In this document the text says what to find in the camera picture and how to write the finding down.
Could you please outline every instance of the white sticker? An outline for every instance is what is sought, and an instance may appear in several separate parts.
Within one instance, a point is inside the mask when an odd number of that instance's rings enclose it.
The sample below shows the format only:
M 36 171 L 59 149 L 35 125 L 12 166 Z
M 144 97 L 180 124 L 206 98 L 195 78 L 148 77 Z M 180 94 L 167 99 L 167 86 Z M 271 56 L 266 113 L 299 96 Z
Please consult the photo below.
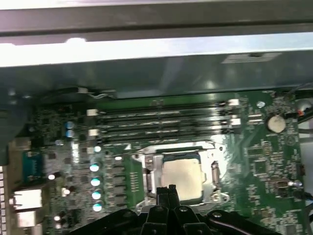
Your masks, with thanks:
M 249 62 L 267 62 L 281 53 L 249 53 L 249 54 L 234 54 L 228 55 L 222 64 L 233 64 L 233 63 L 249 63 Z

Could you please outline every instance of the wire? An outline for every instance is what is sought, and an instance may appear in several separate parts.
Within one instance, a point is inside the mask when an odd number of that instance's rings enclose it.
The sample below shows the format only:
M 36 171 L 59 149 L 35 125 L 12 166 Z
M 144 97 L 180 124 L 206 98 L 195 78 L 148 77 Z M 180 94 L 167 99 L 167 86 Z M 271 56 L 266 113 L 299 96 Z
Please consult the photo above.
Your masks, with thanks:
M 297 90 L 302 89 L 302 88 L 305 88 L 305 87 L 309 87 L 309 86 L 312 86 L 312 85 L 313 85 L 313 82 L 307 82 L 307 83 L 301 84 L 301 85 L 299 85 L 299 86 L 297 86 L 297 87 L 292 88 L 290 91 L 288 91 L 288 92 L 284 95 L 284 97 L 288 97 L 289 95 L 295 93 Z
M 293 192 L 293 196 L 300 200 L 313 201 L 313 196 L 309 192 L 304 192 L 301 190 L 297 190 Z
M 313 134 L 313 129 L 299 129 L 301 134 Z
M 148 192 L 147 196 L 151 197 L 151 198 L 157 198 L 157 194 L 156 193 L 152 193 L 152 192 Z
M 313 110 L 309 110 L 309 111 L 306 111 L 304 115 L 300 116 L 298 118 L 298 123 L 303 123 L 305 121 L 308 121 L 310 120 L 311 118 L 313 118 Z
M 86 87 L 70 87 L 70 88 L 63 88 L 58 90 L 53 90 L 50 92 L 46 92 L 36 98 L 36 103 L 42 103 L 44 100 L 50 99 L 52 97 L 57 97 L 63 94 L 86 94 L 94 99 L 102 99 L 104 97 L 108 97 L 111 99 L 115 99 L 113 95 L 109 93 L 113 91 L 100 91 L 94 89 L 88 89 Z

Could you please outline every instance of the cable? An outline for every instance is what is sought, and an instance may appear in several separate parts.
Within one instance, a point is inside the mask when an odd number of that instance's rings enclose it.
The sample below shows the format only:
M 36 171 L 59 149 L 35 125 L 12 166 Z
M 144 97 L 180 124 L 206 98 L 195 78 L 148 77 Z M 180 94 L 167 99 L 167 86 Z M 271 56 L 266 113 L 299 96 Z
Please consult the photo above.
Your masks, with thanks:
M 152 193 L 152 192 L 148 192 L 147 196 L 151 197 L 151 198 L 157 198 L 157 194 L 156 193 Z
M 299 129 L 301 134 L 313 134 L 313 129 Z
M 295 99 L 309 99 L 313 97 L 313 89 L 299 90 L 295 93 Z
M 308 121 L 308 120 L 310 120 L 310 119 L 312 119 L 312 118 L 313 118 L 313 110 L 311 109 L 311 110 L 309 110 L 309 111 L 306 111 L 303 116 L 300 116 L 300 117 L 298 118 L 298 123 L 299 123 L 299 124 L 300 124 L 300 123 L 303 123 L 303 122 Z
M 302 89 L 302 88 L 305 88 L 305 87 L 308 87 L 308 86 L 312 86 L 312 85 L 313 85 L 313 82 L 307 82 L 307 83 L 301 84 L 301 85 L 299 85 L 299 86 L 297 86 L 297 87 L 292 88 L 290 91 L 288 91 L 288 92 L 284 95 L 284 97 L 288 97 L 289 95 L 295 93 L 297 90 Z
M 63 94 L 86 94 L 94 99 L 102 99 L 104 97 L 108 97 L 111 99 L 115 99 L 113 95 L 110 95 L 110 92 L 114 91 L 100 91 L 94 89 L 88 89 L 86 87 L 70 87 L 70 88 L 63 88 L 58 90 L 53 90 L 50 92 L 46 92 L 35 99 L 36 104 L 42 103 L 44 100 L 47 100 L 52 97 L 57 97 Z
M 297 190 L 293 192 L 293 196 L 300 200 L 313 201 L 313 196 L 309 192 L 304 192 L 302 190 Z

